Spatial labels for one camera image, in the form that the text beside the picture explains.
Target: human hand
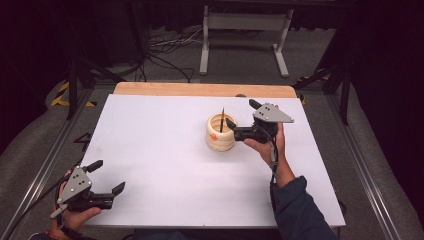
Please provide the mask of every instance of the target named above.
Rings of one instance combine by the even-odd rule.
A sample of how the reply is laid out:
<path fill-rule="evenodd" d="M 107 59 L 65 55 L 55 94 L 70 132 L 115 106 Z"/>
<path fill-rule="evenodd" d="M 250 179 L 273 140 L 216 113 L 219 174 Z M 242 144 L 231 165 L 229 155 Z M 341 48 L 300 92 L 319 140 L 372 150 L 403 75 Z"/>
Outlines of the human hand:
<path fill-rule="evenodd" d="M 62 193 L 63 189 L 65 188 L 65 185 L 66 182 L 62 183 L 62 185 L 60 186 L 59 195 Z M 62 213 L 62 221 L 67 228 L 78 232 L 86 221 L 93 218 L 94 216 L 99 215 L 101 212 L 102 210 L 98 207 L 89 208 L 83 212 L 71 212 L 69 210 L 65 210 Z M 65 234 L 59 229 L 59 226 L 57 226 L 56 219 L 52 220 L 49 232 L 53 236 L 63 237 L 64 239 L 67 239 L 65 237 Z"/>
<path fill-rule="evenodd" d="M 278 127 L 278 130 L 277 130 L 277 135 L 275 136 L 275 141 L 276 141 L 276 146 L 278 149 L 278 156 L 280 159 L 281 158 L 285 159 L 286 142 L 285 142 L 285 136 L 284 136 L 284 126 L 282 123 L 277 123 L 277 127 Z M 260 143 L 253 139 L 246 138 L 243 141 L 243 143 L 253 148 L 254 150 L 256 150 L 261 155 L 261 158 L 266 162 L 266 164 L 268 164 L 268 166 L 271 166 L 272 164 L 271 149 L 274 147 L 271 142 Z"/>

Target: white board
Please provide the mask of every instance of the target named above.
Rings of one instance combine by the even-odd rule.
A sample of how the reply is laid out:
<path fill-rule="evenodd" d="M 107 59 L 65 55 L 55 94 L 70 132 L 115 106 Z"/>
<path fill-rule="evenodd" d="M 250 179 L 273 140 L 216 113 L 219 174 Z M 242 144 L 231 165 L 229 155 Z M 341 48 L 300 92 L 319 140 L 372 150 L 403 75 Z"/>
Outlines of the white board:
<path fill-rule="evenodd" d="M 222 108 L 238 126 L 251 126 L 248 98 L 109 95 L 82 166 L 92 191 L 126 182 L 111 210 L 89 224 L 122 227 L 275 227 L 271 171 L 259 154 L 236 142 L 226 152 L 206 144 L 206 121 Z M 284 125 L 286 156 L 330 226 L 345 225 L 299 99 L 255 98 L 295 119 Z"/>

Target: wire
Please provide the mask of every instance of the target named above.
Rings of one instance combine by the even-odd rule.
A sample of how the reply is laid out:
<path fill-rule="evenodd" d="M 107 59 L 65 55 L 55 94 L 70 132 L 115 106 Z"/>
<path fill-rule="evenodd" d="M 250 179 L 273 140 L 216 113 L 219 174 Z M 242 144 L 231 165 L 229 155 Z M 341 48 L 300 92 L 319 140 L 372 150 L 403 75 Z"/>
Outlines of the wire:
<path fill-rule="evenodd" d="M 160 54 L 160 53 L 172 53 L 175 50 L 179 49 L 182 46 L 187 46 L 193 42 L 203 43 L 197 41 L 197 38 L 200 36 L 200 31 L 203 28 L 198 29 L 192 33 L 182 33 L 179 37 L 175 38 L 176 34 L 173 34 L 170 38 L 165 39 L 162 36 L 154 36 L 149 40 L 149 51 L 151 54 Z"/>
<path fill-rule="evenodd" d="M 126 69 L 126 70 L 121 71 L 121 72 L 112 72 L 112 73 L 115 74 L 116 76 L 124 77 L 124 76 L 127 76 L 127 75 L 135 72 L 140 67 L 140 65 L 141 65 L 141 63 L 137 63 L 135 66 L 132 66 L 129 69 Z M 105 76 L 101 73 L 91 72 L 91 74 L 93 74 L 93 76 L 97 79 L 109 79 L 109 77 L 107 77 L 107 76 Z"/>
<path fill-rule="evenodd" d="M 147 82 L 147 77 L 146 77 L 146 74 L 144 73 L 144 70 L 140 67 L 139 68 L 140 69 L 140 71 L 141 71 L 141 74 L 143 75 L 143 78 L 144 78 L 144 82 Z"/>
<path fill-rule="evenodd" d="M 130 237 L 132 237 L 134 234 L 128 234 L 127 236 L 125 236 L 125 237 L 123 237 L 121 240 L 127 240 L 127 239 L 129 239 Z"/>
<path fill-rule="evenodd" d="M 163 67 L 163 68 L 167 68 L 167 69 L 175 69 L 175 67 L 167 67 L 167 66 L 163 66 L 163 65 L 161 65 L 161 64 L 159 64 L 159 63 L 157 63 L 157 62 L 155 62 L 155 61 L 153 61 L 152 59 L 149 59 L 150 60 L 150 62 L 152 62 L 153 64 L 155 64 L 155 65 L 158 65 L 159 67 Z M 181 70 L 191 70 L 191 76 L 193 76 L 193 72 L 194 72 L 194 69 L 193 68 L 180 68 Z"/>
<path fill-rule="evenodd" d="M 269 182 L 269 195 L 271 197 L 271 205 L 272 205 L 272 210 L 275 211 L 277 210 L 277 205 L 275 203 L 275 198 L 274 198 L 274 192 L 272 191 L 273 187 L 274 187 L 274 178 L 275 178 L 275 171 L 277 170 L 278 167 L 278 148 L 277 148 L 277 142 L 275 140 L 275 138 L 271 137 L 271 135 L 265 131 L 265 129 L 263 129 L 261 126 L 257 126 L 259 130 L 261 130 L 263 133 L 265 133 L 268 136 L 269 141 L 271 141 L 272 145 L 274 146 L 274 154 L 275 154 L 275 163 L 272 166 L 272 176 L 271 176 L 271 181 Z"/>
<path fill-rule="evenodd" d="M 175 69 L 175 70 L 178 70 L 179 72 L 181 72 L 181 73 L 185 76 L 185 78 L 187 79 L 187 82 L 188 82 L 188 83 L 190 83 L 191 77 L 193 76 L 194 69 L 193 69 L 193 72 L 192 72 L 191 76 L 190 76 L 190 77 L 188 77 L 188 76 L 187 76 L 187 74 L 186 74 L 183 70 L 181 70 L 180 68 L 176 67 L 174 64 L 172 64 L 172 63 L 170 63 L 170 62 L 168 62 L 168 61 L 166 61 L 166 60 L 164 60 L 164 59 L 162 59 L 162 58 L 156 57 L 156 56 L 154 56 L 154 55 L 150 55 L 150 57 L 151 57 L 151 58 L 158 59 L 158 60 L 160 60 L 160 61 L 162 61 L 162 62 L 165 62 L 165 63 L 166 63 L 166 64 L 168 64 L 168 65 L 171 65 L 171 66 L 173 67 L 172 69 Z"/>
<path fill-rule="evenodd" d="M 342 211 L 342 215 L 343 217 L 346 215 L 347 213 L 347 207 L 346 205 L 340 201 L 339 199 L 337 199 L 337 202 L 339 202 L 339 206 L 340 206 L 340 210 Z M 342 231 L 342 227 L 337 227 L 337 237 L 340 239 L 341 236 L 341 231 Z"/>

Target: table leg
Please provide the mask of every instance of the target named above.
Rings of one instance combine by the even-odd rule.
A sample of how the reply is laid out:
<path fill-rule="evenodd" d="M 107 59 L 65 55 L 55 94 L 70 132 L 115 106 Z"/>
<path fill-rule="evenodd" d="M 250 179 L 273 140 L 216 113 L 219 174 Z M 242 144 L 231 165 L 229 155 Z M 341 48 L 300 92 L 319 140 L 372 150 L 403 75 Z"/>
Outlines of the table leg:
<path fill-rule="evenodd" d="M 200 58 L 200 71 L 199 71 L 200 75 L 206 75 L 208 73 L 208 59 L 209 59 L 208 18 L 209 18 L 209 7 L 205 6 L 204 17 L 203 17 L 202 57 Z"/>
<path fill-rule="evenodd" d="M 283 50 L 283 45 L 286 40 L 287 32 L 290 27 L 292 15 L 293 15 L 293 10 L 289 10 L 285 16 L 284 25 L 281 30 L 280 42 L 278 44 L 273 44 L 275 58 L 277 60 L 278 68 L 280 69 L 280 73 L 282 77 L 289 76 L 289 71 L 287 70 L 286 62 L 284 61 L 283 54 L 281 53 L 281 51 Z"/>

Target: dark curtain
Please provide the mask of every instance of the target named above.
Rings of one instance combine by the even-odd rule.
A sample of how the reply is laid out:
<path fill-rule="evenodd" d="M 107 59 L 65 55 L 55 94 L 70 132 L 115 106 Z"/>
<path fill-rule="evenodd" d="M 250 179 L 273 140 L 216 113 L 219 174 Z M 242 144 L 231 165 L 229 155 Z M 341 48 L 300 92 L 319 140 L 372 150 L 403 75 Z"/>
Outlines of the dark curtain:
<path fill-rule="evenodd" d="M 344 21 L 318 67 L 351 65 L 361 107 L 422 226 L 423 11 L 419 1 L 366 1 L 363 10 Z"/>
<path fill-rule="evenodd" d="M 62 39 L 39 1 L 0 3 L 0 154 L 46 111 L 45 99 L 64 78 Z"/>
<path fill-rule="evenodd" d="M 184 28 L 203 23 L 203 6 L 178 4 L 144 4 L 147 22 L 152 29 L 181 33 Z"/>

